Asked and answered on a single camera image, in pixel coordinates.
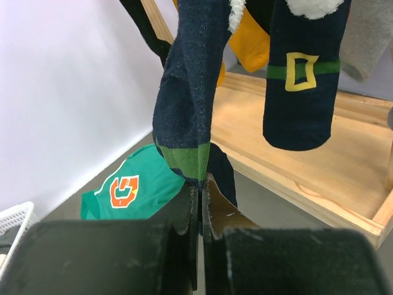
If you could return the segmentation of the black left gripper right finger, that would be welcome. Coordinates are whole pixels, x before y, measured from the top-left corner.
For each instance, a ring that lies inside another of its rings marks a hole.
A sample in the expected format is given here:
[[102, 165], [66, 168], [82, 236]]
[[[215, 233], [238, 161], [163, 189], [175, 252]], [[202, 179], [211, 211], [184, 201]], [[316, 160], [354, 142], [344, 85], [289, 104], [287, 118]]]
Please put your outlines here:
[[201, 194], [207, 294], [391, 294], [366, 237], [349, 229], [264, 229], [208, 175]]

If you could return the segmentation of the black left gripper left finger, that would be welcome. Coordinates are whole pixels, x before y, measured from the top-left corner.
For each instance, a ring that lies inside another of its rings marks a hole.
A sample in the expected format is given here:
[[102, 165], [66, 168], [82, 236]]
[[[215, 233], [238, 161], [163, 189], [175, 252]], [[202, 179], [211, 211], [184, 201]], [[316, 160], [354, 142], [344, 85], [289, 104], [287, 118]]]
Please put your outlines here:
[[146, 220], [50, 221], [22, 238], [2, 294], [192, 294], [198, 191], [185, 184]]

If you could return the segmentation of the navy sock green yellow buckle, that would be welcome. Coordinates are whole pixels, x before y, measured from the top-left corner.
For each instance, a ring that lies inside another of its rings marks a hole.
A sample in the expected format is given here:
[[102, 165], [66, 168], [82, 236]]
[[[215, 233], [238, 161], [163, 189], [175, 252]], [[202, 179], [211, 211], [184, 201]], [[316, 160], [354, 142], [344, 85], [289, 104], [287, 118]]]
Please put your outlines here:
[[212, 174], [236, 205], [233, 167], [211, 143], [213, 101], [230, 37], [228, 1], [178, 1], [177, 36], [169, 50], [154, 108], [153, 138], [177, 175], [202, 190]]

